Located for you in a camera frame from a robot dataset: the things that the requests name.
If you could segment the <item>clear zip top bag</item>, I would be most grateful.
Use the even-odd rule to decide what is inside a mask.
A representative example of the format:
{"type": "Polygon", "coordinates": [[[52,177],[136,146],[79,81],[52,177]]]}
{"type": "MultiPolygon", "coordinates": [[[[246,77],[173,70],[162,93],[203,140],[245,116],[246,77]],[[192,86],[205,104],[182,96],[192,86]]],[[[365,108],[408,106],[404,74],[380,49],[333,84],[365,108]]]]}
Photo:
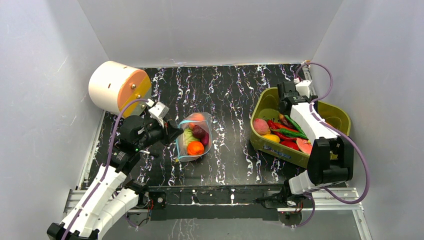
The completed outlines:
{"type": "Polygon", "coordinates": [[[195,112],[178,124],[183,130],[176,140],[177,160],[195,161],[212,147],[212,115],[208,112],[195,112]]]}

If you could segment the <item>green toy cabbage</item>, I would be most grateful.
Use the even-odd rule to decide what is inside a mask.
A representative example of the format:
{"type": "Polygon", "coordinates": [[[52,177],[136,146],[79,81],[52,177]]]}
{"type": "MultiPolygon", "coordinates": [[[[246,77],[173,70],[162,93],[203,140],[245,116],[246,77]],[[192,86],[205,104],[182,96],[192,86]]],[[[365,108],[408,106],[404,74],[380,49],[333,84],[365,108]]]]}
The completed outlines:
{"type": "Polygon", "coordinates": [[[182,136],[183,147],[187,148],[191,142],[199,142],[200,140],[193,137],[192,130],[190,128],[184,129],[182,136]]]}

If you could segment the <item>dark red toy plum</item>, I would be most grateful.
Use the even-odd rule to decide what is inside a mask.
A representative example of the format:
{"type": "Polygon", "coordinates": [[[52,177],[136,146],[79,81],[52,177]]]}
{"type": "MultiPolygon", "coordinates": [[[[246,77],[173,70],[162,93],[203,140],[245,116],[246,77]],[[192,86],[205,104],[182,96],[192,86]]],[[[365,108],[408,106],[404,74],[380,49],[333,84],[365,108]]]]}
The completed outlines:
{"type": "Polygon", "coordinates": [[[196,138],[196,139],[199,139],[199,140],[201,140],[202,138],[204,138],[205,137],[205,135],[206,135],[206,131],[202,128],[202,127],[200,127],[200,126],[198,126],[198,125],[195,125],[193,128],[192,128],[192,136],[194,137],[194,138],[196,138]]]}

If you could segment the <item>purple toy sweet potato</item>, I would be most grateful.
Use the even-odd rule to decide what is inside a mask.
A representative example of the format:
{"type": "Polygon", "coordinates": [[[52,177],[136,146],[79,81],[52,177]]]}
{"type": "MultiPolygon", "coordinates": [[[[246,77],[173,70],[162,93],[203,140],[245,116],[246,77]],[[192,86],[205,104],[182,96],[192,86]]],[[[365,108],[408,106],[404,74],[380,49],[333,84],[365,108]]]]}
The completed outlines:
{"type": "Polygon", "coordinates": [[[200,142],[203,144],[204,147],[207,147],[210,142],[210,135],[208,132],[204,134],[204,136],[200,139],[200,142]]]}

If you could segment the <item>toy peach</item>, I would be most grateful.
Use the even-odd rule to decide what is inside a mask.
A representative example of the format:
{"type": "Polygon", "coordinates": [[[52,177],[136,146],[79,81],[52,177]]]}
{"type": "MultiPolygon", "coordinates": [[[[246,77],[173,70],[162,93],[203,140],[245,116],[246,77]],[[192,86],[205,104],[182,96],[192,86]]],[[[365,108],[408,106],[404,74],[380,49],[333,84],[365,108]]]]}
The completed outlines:
{"type": "Polygon", "coordinates": [[[202,113],[195,112],[188,117],[188,120],[190,121],[188,127],[192,130],[199,122],[204,121],[205,117],[202,113]]]}

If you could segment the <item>orange toy fruit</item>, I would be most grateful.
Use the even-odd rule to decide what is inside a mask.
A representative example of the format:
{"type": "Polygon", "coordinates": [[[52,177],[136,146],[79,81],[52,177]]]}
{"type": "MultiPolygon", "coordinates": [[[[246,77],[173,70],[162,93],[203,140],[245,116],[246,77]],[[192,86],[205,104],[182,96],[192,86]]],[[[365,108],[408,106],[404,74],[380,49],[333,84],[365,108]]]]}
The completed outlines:
{"type": "Polygon", "coordinates": [[[200,141],[192,141],[187,145],[189,156],[201,156],[205,153],[205,147],[200,141]]]}

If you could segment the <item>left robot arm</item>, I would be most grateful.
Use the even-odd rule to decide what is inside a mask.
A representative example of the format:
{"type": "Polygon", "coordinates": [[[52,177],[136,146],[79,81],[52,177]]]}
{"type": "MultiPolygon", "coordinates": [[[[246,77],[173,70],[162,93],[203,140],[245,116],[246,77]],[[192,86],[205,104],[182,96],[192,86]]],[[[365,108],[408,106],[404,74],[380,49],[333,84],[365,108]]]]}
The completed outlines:
{"type": "Polygon", "coordinates": [[[51,240],[101,240],[107,231],[130,209],[149,203],[147,186],[130,180],[116,197],[112,195],[141,159],[140,151],[155,143],[168,145],[183,134],[183,129],[167,116],[156,118],[131,115],[116,118],[109,142],[107,160],[102,164],[88,190],[71,212],[47,229],[51,240]]]}

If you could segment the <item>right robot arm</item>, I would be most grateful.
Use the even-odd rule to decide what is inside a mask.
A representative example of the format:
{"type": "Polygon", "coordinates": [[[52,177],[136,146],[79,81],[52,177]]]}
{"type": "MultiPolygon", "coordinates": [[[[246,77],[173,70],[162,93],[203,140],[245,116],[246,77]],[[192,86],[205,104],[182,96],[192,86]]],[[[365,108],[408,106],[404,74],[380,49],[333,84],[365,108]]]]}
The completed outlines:
{"type": "Polygon", "coordinates": [[[282,202],[295,207],[306,192],[351,180],[354,148],[326,123],[317,113],[314,99],[301,95],[294,82],[279,83],[277,92],[280,113],[288,114],[299,125],[312,146],[306,170],[284,183],[282,202]]]}

